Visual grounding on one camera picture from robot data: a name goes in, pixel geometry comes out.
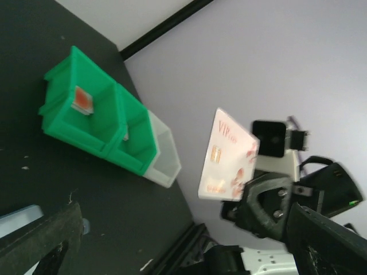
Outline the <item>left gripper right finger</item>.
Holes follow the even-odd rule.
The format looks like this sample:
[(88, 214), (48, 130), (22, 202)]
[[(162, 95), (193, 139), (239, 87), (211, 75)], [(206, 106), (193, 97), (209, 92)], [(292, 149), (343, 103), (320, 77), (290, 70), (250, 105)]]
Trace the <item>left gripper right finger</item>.
[(366, 274), (366, 239), (308, 207), (293, 204), (286, 235), (299, 274)]

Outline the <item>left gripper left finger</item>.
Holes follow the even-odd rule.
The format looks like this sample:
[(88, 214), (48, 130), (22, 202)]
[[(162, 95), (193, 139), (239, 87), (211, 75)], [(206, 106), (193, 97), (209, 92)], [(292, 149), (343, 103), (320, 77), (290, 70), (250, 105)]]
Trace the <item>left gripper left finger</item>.
[(82, 237), (80, 205), (72, 202), (1, 238), (1, 274), (71, 274)]

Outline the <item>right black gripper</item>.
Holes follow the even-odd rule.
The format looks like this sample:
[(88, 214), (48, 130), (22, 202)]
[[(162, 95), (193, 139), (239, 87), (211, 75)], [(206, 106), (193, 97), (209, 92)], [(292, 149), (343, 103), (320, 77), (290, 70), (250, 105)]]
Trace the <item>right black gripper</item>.
[(241, 201), (222, 201), (220, 217), (260, 238), (281, 239), (293, 181), (285, 174), (264, 174), (244, 187)]

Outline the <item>blue card holder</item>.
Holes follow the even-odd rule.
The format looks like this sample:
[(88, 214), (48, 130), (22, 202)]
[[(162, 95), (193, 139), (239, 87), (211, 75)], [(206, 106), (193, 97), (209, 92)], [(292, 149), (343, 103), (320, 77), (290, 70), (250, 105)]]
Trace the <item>blue card holder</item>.
[(44, 215), (38, 205), (30, 205), (0, 218), (0, 237), (4, 236), (30, 224)]

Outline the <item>white striped credit card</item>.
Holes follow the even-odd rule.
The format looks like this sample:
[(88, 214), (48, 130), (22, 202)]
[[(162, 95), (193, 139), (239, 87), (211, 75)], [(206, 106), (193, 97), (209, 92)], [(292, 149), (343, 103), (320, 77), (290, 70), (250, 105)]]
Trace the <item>white striped credit card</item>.
[(260, 142), (223, 109), (217, 108), (198, 197), (219, 201), (239, 201), (243, 188), (253, 179)]

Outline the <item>clear white bin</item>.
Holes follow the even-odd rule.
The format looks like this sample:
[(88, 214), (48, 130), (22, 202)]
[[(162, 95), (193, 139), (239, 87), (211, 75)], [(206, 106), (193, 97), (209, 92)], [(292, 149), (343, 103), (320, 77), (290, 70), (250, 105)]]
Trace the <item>clear white bin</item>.
[(143, 176), (164, 188), (170, 188), (182, 168), (173, 134), (171, 129), (150, 110), (148, 114), (157, 154)]

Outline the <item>green bin compartment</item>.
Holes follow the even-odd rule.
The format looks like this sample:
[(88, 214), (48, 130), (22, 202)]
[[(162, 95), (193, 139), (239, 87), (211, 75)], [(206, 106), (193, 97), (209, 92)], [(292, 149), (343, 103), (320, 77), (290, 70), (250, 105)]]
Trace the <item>green bin compartment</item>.
[[(45, 134), (105, 158), (125, 129), (118, 83), (76, 46), (44, 76), (46, 96), (39, 109)], [(73, 107), (77, 91), (89, 94), (93, 111)]]
[[(112, 146), (106, 159), (139, 176), (144, 175), (157, 154), (148, 109), (125, 87), (118, 85), (123, 115), (122, 133)], [(128, 132), (129, 139), (123, 140)]]

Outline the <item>red dot credit card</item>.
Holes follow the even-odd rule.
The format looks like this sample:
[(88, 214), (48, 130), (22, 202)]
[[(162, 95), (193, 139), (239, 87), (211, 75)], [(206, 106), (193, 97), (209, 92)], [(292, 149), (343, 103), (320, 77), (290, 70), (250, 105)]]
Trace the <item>red dot credit card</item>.
[(93, 97), (79, 86), (75, 86), (75, 98), (71, 107), (84, 115), (94, 113)]

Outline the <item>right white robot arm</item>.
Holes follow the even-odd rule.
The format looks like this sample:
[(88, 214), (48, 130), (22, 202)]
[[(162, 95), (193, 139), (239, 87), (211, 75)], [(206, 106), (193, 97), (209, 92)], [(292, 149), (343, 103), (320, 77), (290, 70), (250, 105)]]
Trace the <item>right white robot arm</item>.
[(217, 245), (203, 255), (199, 274), (365, 274), (366, 239), (333, 218), (363, 201), (357, 184), (338, 162), (311, 156), (315, 172), (293, 180), (259, 169), (239, 187), (237, 202), (221, 216), (258, 238), (281, 242), (285, 251)]

